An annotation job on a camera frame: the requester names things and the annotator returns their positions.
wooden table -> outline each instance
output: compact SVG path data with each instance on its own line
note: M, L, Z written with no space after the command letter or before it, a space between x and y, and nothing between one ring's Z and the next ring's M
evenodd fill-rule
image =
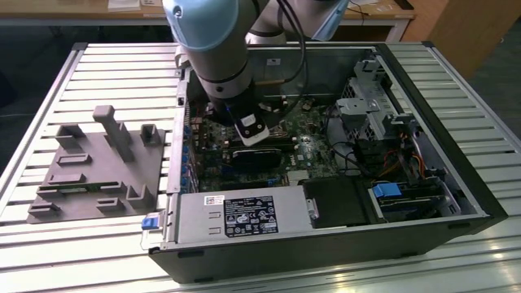
M392 0L362 5L368 15L347 10L342 26L384 26L387 41L398 41L412 10L402 10ZM141 10L109 12L107 0L0 0L0 26L147 26L165 25L162 7L141 6Z
M351 10L346 10L339 25L372 27L371 30L356 29L358 33L351 39L354 41L398 42L414 17L414 10L402 10L394 0L379 0L374 4L354 6Z

power supply label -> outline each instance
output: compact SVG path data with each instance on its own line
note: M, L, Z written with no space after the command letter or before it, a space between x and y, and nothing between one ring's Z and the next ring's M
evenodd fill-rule
M227 237L278 233L273 197L225 200L223 210Z

black cable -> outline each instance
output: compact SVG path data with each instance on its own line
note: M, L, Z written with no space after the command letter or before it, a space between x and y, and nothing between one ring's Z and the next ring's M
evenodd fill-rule
M358 167L358 170L359 172L363 174L364 177L367 178L372 178L372 179L376 179L378 177L374 176L371 174L371 172L364 168L364 166L362 164L359 164L359 162L354 161L352 159L350 159L347 156L345 156L335 148L334 146L337 144L345 144L345 145L349 145L349 146L352 146L354 144L351 142L335 142L333 145L331 143L329 142L329 137L327 137L327 126L329 126L329 119L331 118L331 112L333 112L333 109L334 107L330 106L329 109L326 110L326 113L325 113L325 131L323 131L323 136L325 136L325 144L326 146L331 149L331 151L346 161L346 162L350 162L354 166Z
M345 157L349 157L350 154L354 154L354 151L350 151ZM347 160L343 160L345 168L338 169L339 172L343 172L343 175L347 171L359 171L356 168L347 168Z
M349 1L349 3L352 3L355 6L358 6L359 11L355 11L355 10L352 10L352 9L350 9L350 8L347 8L347 9L351 10L351 11L354 11L354 12L358 12L358 13L360 14L360 26L363 26L364 15L368 16L368 14L364 13L363 11L360 11L360 6L359 6L356 3L354 3L352 1Z
M283 112L281 113L281 119L282 119L293 110L293 108L295 107L295 105L298 104L299 100L303 97L303 93L307 87L307 56L306 56L306 41L303 36L303 30L302 30L302 26L299 25L298 17L295 16L293 7L287 4L286 0L277 0L277 2L282 10L282 13L285 15L285 18L287 19L289 25L291 26L293 31L298 34L298 42L299 42L299 50L301 50L298 70L295 71L295 73L290 78L286 78L283 80L283 82L291 81L299 74L301 70L303 69L302 88L299 89L299 94L294 102L285 108Z
M293 7L287 4L287 0L277 0L279 9L287 19L291 30L298 35L298 43L299 43L299 64L298 69L294 71L293 75L289 78L283 79L283 83L287 83L295 79L302 71L303 64L306 63L306 41L303 36L302 26L299 25L298 17L295 16Z
M352 11L352 12L356 12L356 13L359 13L359 14L363 14L364 16L370 16L370 14L367 14L367 12L360 12L360 11L354 10L354 9L350 9L350 8L347 8L347 10L350 10L350 11Z

wire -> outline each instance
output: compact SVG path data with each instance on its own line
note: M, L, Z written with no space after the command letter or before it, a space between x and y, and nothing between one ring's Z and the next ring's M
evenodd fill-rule
M198 118L198 107L195 105L195 119L193 120L193 124L195 125L195 129L198 130L198 124L197 124L197 118Z
M301 56L299 56L299 66L297 72L293 74L293 76L287 79L283 79L283 82L289 82L297 77L299 74L301 69L303 68L303 84L302 88L299 89L298 97L294 100L294 102L285 108L282 114L281 114L281 119L291 112L294 109L295 105L298 104L299 100L303 97L303 93L307 88L307 56L306 56L306 41L303 38L303 30L302 26L299 25L298 17L295 16L293 7L287 4L287 0L277 0L279 8L282 10L282 13L287 19L289 25L291 26L293 31L298 34L299 37L299 50L301 50Z
M254 83L255 85L285 84L285 83L293 81L293 79L295 79L295 77L299 75L299 72L302 71L302 69L303 69L303 73L306 74L305 64L307 61L307 57L306 57L306 41L305 41L305 37L303 37L302 26L299 25L298 17L295 16L293 7L287 4L287 0L277 0L277 3L278 3L278 6L279 6L279 9L283 13L285 18L287 19L289 26L291 27L291 30L294 31L294 33L298 35L299 65L298 65L298 68L294 71L293 75L289 78L275 79L273 81L258 81Z
M364 15L368 16L368 14L364 13L363 11L360 11L360 6L359 6L356 3L354 3L352 0L349 1L349 2L352 3L355 6L358 6L359 11L355 11L354 9L350 9L350 8L347 8L347 9L351 10L351 11L354 11L354 12L358 12L358 13L359 13L359 15L360 15L360 26L363 26L363 23L364 23Z
M326 121L325 121L325 131L323 131L323 136L325 136L325 144L327 145L327 147L330 148L330 150L343 159L345 162L350 162L354 166L358 167L358 170L359 172L363 174L363 176L368 177L368 178L372 178L372 179L376 179L376 176L374 176L371 174L371 172L364 168L364 166L362 164L359 164L359 162L354 161L352 159L350 159L346 155L343 155L333 146L338 145L338 144L346 144L349 146L352 146L354 144L351 142L335 142L333 145L331 143L329 142L329 137L327 137L327 126L329 126L329 119L330 119L330 116L331 116L331 112L333 112L333 106L330 106L326 110Z
M416 159L416 164L418 164L416 168L419 169L419 175L424 179L424 162L423 162L423 158L420 158L415 154L412 154L412 158Z
M420 156L419 145L416 144L416 137L415 137L414 135L411 135L411 140L412 140L412 144L414 144L414 149L415 149L416 155L418 155L419 157L422 157L422 156Z
M383 167L387 165L387 157L390 154L395 153L398 150L390 150L383 156Z
M350 151L350 152L345 155L345 157L347 157L350 154L354 154L354 152ZM347 171L359 171L359 169L356 169L356 168L347 168L347 160L343 160L343 164L345 164L345 168L338 169L338 172L343 172L343 175L345 175L345 173L346 173Z
M394 171L398 167L399 167L399 161L396 161L394 163L394 165L391 165L387 169L384 169L376 177L380 178L382 176L388 174L391 171Z

